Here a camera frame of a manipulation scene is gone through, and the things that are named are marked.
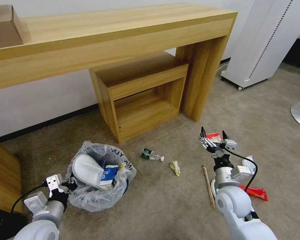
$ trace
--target beige carpet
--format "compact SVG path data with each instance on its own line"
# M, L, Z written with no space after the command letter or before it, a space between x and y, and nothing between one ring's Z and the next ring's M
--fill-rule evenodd
M214 162L198 142L202 125L207 132L225 130L238 143L236 152L253 155L258 163L252 186L263 187L269 198L264 202L252 197L259 217L278 239L296 240L300 239L300 125L290 107L297 102L300 69L282 64L274 77L244 91L216 79L199 123L180 114L118 144L95 110L4 145L21 161L23 192L47 176L64 175L84 140L121 148L136 167L128 192L113 208L89 213L69 205L63 239L229 239L223 216L210 207L201 168L205 164L212 178ZM164 155L165 161L141 159L144 147ZM180 164L180 177L168 167L172 160Z

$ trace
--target wooden stick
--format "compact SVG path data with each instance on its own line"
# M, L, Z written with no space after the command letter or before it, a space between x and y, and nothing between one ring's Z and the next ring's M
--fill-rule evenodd
M212 195L212 190L211 190L211 186L210 186L210 182L209 182L209 178L208 178L207 168L206 168L206 166L202 165L202 169L203 169L204 177L206 178L206 182L207 182L207 188L208 188L211 207L216 208L216 202L214 201L214 198Z

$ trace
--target wooden table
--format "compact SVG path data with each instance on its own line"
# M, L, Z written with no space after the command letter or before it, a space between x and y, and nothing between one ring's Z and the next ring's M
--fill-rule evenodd
M189 63L181 109L199 121L237 12L190 3L21 19L0 48L0 89L177 48Z

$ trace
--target white appliance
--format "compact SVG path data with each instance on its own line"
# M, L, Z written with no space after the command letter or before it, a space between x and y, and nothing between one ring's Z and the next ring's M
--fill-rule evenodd
M255 0L221 80L238 90L273 76L300 35L300 0Z

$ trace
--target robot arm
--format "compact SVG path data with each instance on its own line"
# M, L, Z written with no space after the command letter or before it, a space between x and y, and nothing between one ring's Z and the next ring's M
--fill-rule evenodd
M24 204L33 213L32 222L21 229L14 240L59 239L68 196L70 191L77 188L77 184L74 181L63 183L61 174L47 177L46 182L50 190L48 199L39 191L24 200Z
M214 171L216 177L211 182L214 191L217 209L223 214L231 232L233 240L276 240L271 229L261 222L251 205L249 195L239 188L242 179L251 176L251 171L245 166L234 167L230 155L225 149L235 150L237 143L228 139L223 131L221 143L212 142L206 137L202 127L200 142L215 161Z

